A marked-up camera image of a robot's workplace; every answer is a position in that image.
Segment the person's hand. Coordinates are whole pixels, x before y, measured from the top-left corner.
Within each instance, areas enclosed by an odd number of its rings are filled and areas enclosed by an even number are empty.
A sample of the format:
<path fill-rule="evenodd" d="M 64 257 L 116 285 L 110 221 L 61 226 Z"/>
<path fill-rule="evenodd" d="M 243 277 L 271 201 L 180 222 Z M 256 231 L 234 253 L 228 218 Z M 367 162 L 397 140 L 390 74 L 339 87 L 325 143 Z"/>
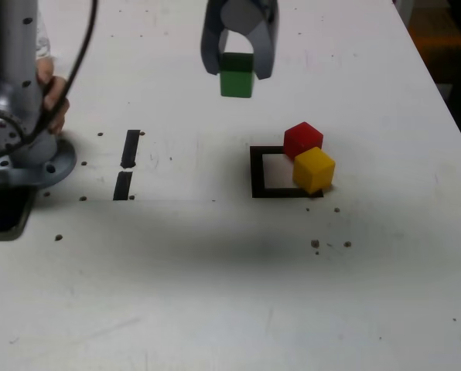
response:
<path fill-rule="evenodd" d="M 43 106 L 47 111 L 51 111 L 60 98 L 63 89 L 66 86 L 66 80 L 54 75 L 53 60 L 50 57 L 43 57 L 36 61 L 36 68 L 39 82 L 49 87 L 48 94 L 43 99 Z M 54 119 L 49 124 L 51 134 L 58 135 L 63 129 L 65 116 L 69 110 L 70 103 L 66 99 L 61 105 Z"/>

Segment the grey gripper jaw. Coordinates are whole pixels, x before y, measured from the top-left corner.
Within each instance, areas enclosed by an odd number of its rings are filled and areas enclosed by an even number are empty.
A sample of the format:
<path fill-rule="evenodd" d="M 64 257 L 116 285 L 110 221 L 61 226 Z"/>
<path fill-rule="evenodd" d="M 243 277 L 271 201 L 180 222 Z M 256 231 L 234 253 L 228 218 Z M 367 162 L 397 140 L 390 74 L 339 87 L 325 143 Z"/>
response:
<path fill-rule="evenodd" d="M 203 22 L 200 53 L 206 71 L 212 75 L 220 72 L 220 60 L 227 44 L 228 31 L 221 18 L 226 3 L 225 0 L 209 0 Z"/>
<path fill-rule="evenodd" d="M 230 0 L 220 11 L 224 28 L 244 36 L 253 48 L 254 73 L 272 75 L 279 25 L 278 1 Z"/>

